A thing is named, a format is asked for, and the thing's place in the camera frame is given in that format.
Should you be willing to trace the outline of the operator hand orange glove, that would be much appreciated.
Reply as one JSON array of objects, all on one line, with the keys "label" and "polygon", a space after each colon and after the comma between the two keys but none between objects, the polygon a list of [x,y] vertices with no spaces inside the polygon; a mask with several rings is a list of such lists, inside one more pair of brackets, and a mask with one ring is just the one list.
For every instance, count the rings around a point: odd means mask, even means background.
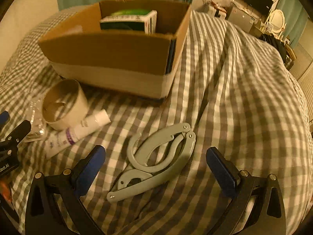
[{"label": "operator hand orange glove", "polygon": [[9,202],[12,203],[12,194],[11,194],[11,189],[8,185],[8,183],[4,180],[0,181],[0,188],[1,188],[1,195],[3,198]]}]

